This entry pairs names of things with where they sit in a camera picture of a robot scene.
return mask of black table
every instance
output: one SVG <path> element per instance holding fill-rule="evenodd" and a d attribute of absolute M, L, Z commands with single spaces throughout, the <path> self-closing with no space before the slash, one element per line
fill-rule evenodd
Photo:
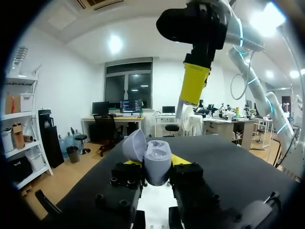
<path fill-rule="evenodd" d="M 157 138 L 170 144 L 173 154 L 203 168 L 203 177 L 215 194 L 221 197 L 221 207 L 242 210 L 254 200 L 265 200 L 272 191 L 278 191 L 283 204 L 298 183 L 272 165 L 237 147 L 217 135 Z M 111 215 L 101 215 L 94 199 L 108 185 L 111 169 L 127 158 L 122 153 L 120 142 L 105 158 L 94 166 L 57 204 L 63 211 L 70 211 L 80 226 L 97 226 Z"/>

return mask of white box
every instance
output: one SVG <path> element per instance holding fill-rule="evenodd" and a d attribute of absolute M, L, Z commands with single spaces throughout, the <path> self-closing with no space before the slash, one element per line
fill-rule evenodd
<path fill-rule="evenodd" d="M 20 94 L 20 111 L 32 111 L 34 94 Z"/>
<path fill-rule="evenodd" d="M 3 142 L 3 148 L 4 152 L 8 153 L 14 149 L 13 141 L 11 138 L 11 128 L 6 128 L 2 133 L 2 142 Z"/>
<path fill-rule="evenodd" d="M 42 154 L 38 150 L 31 149 L 25 153 L 25 156 L 32 165 L 34 171 L 39 171 L 45 166 Z"/>

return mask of black bag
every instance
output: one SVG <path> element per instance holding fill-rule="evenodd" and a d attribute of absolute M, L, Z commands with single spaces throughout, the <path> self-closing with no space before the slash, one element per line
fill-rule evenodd
<path fill-rule="evenodd" d="M 33 172 L 31 164 L 25 156 L 9 161 L 9 171 L 11 179 L 16 182 L 23 181 Z"/>

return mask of window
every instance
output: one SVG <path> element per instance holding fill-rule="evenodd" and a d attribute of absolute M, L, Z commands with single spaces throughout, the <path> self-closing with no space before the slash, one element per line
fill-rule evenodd
<path fill-rule="evenodd" d="M 105 101 L 141 99 L 143 108 L 152 108 L 152 62 L 106 67 Z"/>

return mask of white fan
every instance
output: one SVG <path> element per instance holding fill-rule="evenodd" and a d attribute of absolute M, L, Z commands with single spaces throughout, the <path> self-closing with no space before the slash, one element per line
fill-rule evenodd
<path fill-rule="evenodd" d="M 201 124 L 202 121 L 202 116 L 194 114 L 192 106 L 185 104 L 183 105 L 181 115 L 181 127 L 184 131 L 190 131 L 194 126 L 194 131 L 196 133 L 196 124 Z"/>

